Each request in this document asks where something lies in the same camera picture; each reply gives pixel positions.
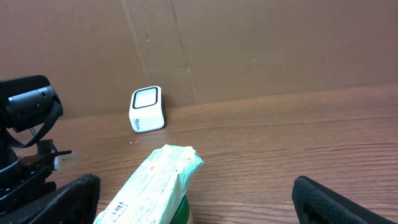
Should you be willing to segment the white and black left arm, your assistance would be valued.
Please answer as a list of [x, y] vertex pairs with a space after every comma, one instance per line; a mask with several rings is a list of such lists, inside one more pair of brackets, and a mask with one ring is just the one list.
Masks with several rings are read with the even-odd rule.
[[46, 178], [61, 153], [44, 136], [63, 115], [47, 77], [1, 81], [1, 216], [56, 189]]

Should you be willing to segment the mint green wipes pack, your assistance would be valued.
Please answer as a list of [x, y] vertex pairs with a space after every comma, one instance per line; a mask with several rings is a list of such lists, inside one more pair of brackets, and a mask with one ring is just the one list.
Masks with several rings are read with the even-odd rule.
[[191, 146], [166, 144], [154, 150], [94, 222], [170, 224], [203, 164]]

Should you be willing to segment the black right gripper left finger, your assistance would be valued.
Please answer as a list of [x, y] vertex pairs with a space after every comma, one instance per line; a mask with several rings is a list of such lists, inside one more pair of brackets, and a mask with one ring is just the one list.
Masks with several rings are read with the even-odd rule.
[[1, 224], [92, 224], [100, 197], [100, 178], [85, 174], [1, 218]]

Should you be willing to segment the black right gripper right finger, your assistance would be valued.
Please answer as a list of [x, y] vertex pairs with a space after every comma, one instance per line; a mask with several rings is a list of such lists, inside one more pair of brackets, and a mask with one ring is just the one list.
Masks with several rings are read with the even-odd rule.
[[301, 224], [394, 224], [303, 175], [294, 181], [292, 200]]

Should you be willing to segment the green lidded jar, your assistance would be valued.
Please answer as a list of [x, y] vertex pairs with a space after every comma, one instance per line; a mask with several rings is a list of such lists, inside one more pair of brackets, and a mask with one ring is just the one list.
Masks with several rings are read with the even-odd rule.
[[170, 224], [194, 224], [192, 211], [190, 210], [190, 204], [186, 196], [180, 202]]

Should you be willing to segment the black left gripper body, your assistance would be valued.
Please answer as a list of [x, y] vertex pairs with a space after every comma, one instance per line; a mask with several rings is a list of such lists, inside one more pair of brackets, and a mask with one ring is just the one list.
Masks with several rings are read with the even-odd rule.
[[1, 141], [1, 214], [7, 215], [56, 189], [46, 178], [56, 169], [54, 160], [71, 151], [58, 151], [53, 141], [40, 140], [37, 154], [18, 157], [13, 147]]

